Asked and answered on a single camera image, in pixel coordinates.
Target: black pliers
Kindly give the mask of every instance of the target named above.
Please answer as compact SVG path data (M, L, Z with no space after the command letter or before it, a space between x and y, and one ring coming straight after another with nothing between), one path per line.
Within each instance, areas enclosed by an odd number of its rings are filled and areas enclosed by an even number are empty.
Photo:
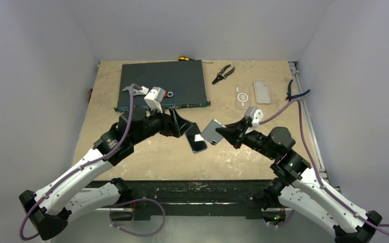
M229 72L227 72L226 74L223 74L224 71L226 71L226 69L228 69L229 67L230 67L230 64L224 66L223 69L217 73L217 77L214 79L214 81L212 81L213 85L216 84L220 80L226 79L227 76L231 75L235 71L235 67L233 67Z
M305 92L303 92L302 94L298 94L298 95L291 95L291 83L293 82L293 80L290 80L289 82L289 85L288 85L288 88L287 88L287 98L286 100L290 101L292 99L296 99L296 98L299 98L299 97L302 97L304 95L306 95L307 93L309 93L311 90L307 90Z

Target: phone case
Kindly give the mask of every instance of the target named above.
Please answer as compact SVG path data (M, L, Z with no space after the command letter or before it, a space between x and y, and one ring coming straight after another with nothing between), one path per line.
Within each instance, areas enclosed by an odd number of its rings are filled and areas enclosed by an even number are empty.
M251 94L249 85L237 85L235 88L236 109L246 110L251 105Z
M264 80L254 81L254 92L256 94L256 102L259 104L270 104L269 84Z

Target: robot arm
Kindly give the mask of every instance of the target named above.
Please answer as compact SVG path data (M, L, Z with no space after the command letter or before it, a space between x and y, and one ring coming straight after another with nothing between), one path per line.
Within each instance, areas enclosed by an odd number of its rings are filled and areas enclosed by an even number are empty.
M118 201L129 201L130 188L120 178L89 192L80 191L97 176L133 153L135 144L157 133L179 138L190 128L191 122L181 118L173 108L169 109L170 114L163 113L160 102L164 92L154 87L145 96L149 115L144 108L133 107L130 129L122 143L119 141L128 125L128 112L123 113L119 121L71 169L44 188L35 192L26 190L19 196L43 240L58 235L69 222L87 212ZM105 158L112 150L115 152Z
M265 136L255 131L263 113L257 107L248 108L240 121L223 125L212 120L202 132L202 137L212 145L223 138L235 149L242 144L274 160L271 169L277 175L264 190L263 196L254 200L267 202L278 200L325 228L335 236L335 242L369 242L375 229L363 218L378 225L382 217L375 211L366 212L338 193L326 181L317 177L315 170L292 147L295 141L287 128L275 127ZM349 205L352 212L338 200Z

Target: wooden tabletop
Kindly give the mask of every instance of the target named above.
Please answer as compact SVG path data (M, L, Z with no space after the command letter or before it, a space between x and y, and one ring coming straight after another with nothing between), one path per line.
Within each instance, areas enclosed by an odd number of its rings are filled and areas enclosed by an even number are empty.
M120 113L116 113L113 108L116 107L118 100L122 64L143 62L148 61L102 61L100 63L72 164L79 161L93 143L118 121ZM203 130L212 119L230 124L243 117L245 111L236 109L236 86L244 86L250 90L251 105L263 111L264 119L275 114L287 103L285 100L287 85L292 79L287 61L213 62L213 64L203 64L206 94L211 101L211 106L178 110L183 118L196 122L200 130ZM211 82L217 72L227 64L234 66L235 72L227 79L212 85ZM253 86L255 80L268 81L271 104L256 103ZM293 85L294 94L297 93L296 90L296 85ZM311 153L315 154L305 119L303 122L308 147ZM267 135L277 126L289 129L296 141L293 149L309 160L300 137L296 103L257 130ZM157 134L137 144L132 155L96 180L109 180L114 177L125 180L273 179L275 175L269 168L271 163L271 160L245 145L236 150L223 140L216 146L208 144L207 150L195 154L185 136L172 138Z

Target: black smartphone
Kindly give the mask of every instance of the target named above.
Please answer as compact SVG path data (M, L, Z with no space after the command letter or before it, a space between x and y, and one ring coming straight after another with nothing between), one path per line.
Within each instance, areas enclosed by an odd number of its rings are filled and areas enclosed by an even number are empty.
M207 143L201 137L201 130L199 130L198 124L193 123L191 127L185 132L188 143L191 146L193 153L198 153L207 149Z

